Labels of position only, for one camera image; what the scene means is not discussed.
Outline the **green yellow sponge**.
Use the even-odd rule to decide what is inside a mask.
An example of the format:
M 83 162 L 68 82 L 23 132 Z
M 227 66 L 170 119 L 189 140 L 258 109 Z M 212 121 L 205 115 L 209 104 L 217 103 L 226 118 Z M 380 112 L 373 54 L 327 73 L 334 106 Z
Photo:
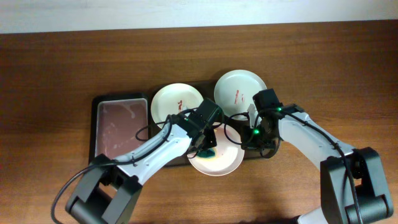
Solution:
M 198 152 L 197 156 L 203 159 L 211 159 L 216 156 L 216 151 L 214 148 L 206 149 Z

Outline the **white plate bottom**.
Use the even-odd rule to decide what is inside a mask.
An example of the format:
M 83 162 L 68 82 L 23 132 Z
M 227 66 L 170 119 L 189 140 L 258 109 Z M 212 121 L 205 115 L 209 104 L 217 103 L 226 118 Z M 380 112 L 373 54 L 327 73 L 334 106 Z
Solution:
M 217 145 L 210 149 L 210 156 L 191 153 L 187 158 L 199 172 L 210 176 L 227 175 L 236 170 L 242 163 L 244 151 L 241 146 L 229 141 L 224 134 L 224 125 L 215 129 Z

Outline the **white plate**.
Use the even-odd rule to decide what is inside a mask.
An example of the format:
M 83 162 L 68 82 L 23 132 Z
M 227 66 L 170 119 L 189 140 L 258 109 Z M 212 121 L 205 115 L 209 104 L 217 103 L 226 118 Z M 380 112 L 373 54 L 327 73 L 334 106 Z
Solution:
M 232 70 L 217 81 L 214 99 L 224 114 L 230 117 L 246 112 L 254 103 L 252 97 L 266 89 L 264 81 L 255 73 L 248 70 Z
M 154 123 L 163 122 L 169 114 L 197 108 L 203 101 L 201 93 L 191 85 L 173 83 L 161 87 L 152 99 L 150 113 Z
M 215 129 L 217 145 L 210 149 L 210 156 L 191 153 L 187 158 L 199 172 L 210 176 L 227 175 L 236 170 L 242 163 L 244 151 L 241 146 L 229 141 L 224 134 L 224 125 Z

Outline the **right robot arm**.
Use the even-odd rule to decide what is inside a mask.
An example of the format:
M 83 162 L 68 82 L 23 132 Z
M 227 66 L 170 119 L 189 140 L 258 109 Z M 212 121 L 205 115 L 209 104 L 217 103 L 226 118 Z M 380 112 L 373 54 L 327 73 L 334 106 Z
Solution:
M 273 89 L 253 96 L 241 131 L 242 149 L 269 159 L 285 141 L 320 171 L 319 208 L 294 218 L 295 223 L 374 223 L 394 213 L 379 154 L 358 149 L 317 125 L 296 104 L 283 105 Z

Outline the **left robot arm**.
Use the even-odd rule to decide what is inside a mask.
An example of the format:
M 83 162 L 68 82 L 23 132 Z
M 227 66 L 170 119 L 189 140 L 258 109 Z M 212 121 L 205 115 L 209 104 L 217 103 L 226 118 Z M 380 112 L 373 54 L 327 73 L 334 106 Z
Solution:
M 96 156 L 79 173 L 65 210 L 78 223 L 128 223 L 143 185 L 177 157 L 216 146 L 213 123 L 222 109 L 205 99 L 195 110 L 169 115 L 137 149 L 110 159 Z

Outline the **large brown serving tray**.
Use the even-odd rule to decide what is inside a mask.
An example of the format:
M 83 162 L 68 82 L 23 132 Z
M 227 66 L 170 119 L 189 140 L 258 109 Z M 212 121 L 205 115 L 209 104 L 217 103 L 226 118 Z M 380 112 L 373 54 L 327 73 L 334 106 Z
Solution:
M 216 83 L 214 81 L 201 81 L 186 84 L 196 88 L 203 97 L 202 103 L 197 108 L 206 113 L 214 112 L 216 103 L 213 92 Z M 152 99 L 156 92 L 164 86 L 155 89 Z M 145 168 L 190 165 L 187 155 L 194 152 L 192 151 L 193 138 L 189 134 L 192 133 L 196 136 L 215 122 L 221 121 L 220 118 L 210 118 L 208 114 L 204 118 L 200 118 L 197 114 L 193 116 L 199 120 L 199 127 L 195 126 L 195 123 L 183 111 L 178 114 L 169 114 L 163 122 L 154 123 L 153 121 L 153 127 L 150 129 L 152 137 L 144 144 L 145 154 L 139 164 Z

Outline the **small black tray with water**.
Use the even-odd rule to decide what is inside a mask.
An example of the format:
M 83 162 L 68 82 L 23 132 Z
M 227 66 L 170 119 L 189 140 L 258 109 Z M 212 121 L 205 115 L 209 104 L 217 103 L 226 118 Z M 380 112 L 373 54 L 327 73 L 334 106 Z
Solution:
M 91 162 L 104 154 L 110 159 L 138 148 L 149 137 L 148 130 L 136 133 L 149 124 L 149 106 L 143 93 L 97 96 L 91 103 Z

